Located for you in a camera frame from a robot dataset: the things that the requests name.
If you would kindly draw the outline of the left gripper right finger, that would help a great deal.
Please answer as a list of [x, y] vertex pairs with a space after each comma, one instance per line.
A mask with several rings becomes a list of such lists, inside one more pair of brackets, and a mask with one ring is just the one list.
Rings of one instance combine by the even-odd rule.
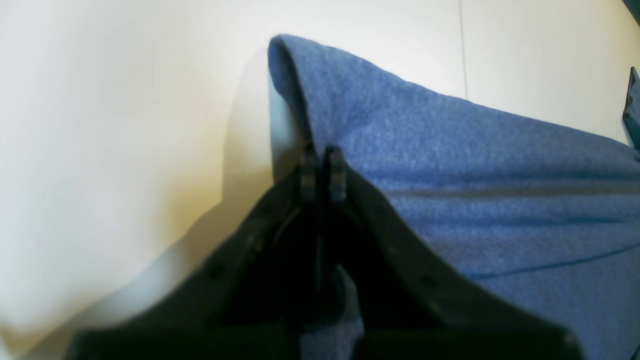
[[324, 250], [355, 284], [355, 360], [581, 360], [576, 336], [459, 274], [415, 235], [342, 150], [324, 153]]

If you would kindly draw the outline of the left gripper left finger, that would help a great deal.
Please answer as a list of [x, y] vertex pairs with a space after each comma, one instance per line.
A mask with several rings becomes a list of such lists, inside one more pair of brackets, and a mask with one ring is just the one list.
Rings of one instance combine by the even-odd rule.
[[320, 277], [320, 162], [307, 145], [238, 229], [183, 283], [121, 325], [85, 330], [67, 360], [299, 360], [297, 322]]

